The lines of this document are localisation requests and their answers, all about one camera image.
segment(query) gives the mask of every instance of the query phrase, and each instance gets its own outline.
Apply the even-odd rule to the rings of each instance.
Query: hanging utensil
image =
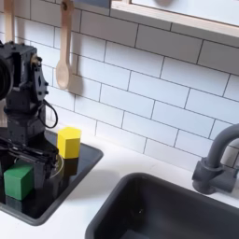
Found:
[[[62,30],[61,30],[61,54],[60,61],[56,67],[56,78],[61,89],[67,89],[70,77],[70,44],[71,44],[71,24],[74,5],[70,0],[62,1]]]
[[[6,42],[15,40],[14,0],[4,0]]]

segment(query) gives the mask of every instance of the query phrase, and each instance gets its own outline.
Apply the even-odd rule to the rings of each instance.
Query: black sink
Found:
[[[124,177],[86,239],[238,239],[239,209],[157,177]]]

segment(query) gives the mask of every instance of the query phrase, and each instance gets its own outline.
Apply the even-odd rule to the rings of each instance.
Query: cabinet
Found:
[[[238,0],[132,0],[132,4],[239,25]]]
[[[239,37],[238,0],[113,0],[111,8]]]

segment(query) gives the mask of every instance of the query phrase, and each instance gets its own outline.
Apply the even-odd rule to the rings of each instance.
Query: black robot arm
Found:
[[[56,163],[58,149],[44,135],[48,82],[36,48],[0,42],[0,100],[6,99],[7,128],[0,129],[0,176],[21,159],[34,165],[35,188],[41,188]]]

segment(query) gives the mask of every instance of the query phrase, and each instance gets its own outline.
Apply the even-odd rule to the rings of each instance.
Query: white wall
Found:
[[[192,171],[216,135],[239,121],[238,39],[77,4],[74,75],[62,91],[54,76],[60,1],[16,2],[17,40],[43,58],[47,100],[60,123]],[[0,32],[4,40],[1,13]],[[226,150],[223,162],[230,167],[238,148],[233,142]]]

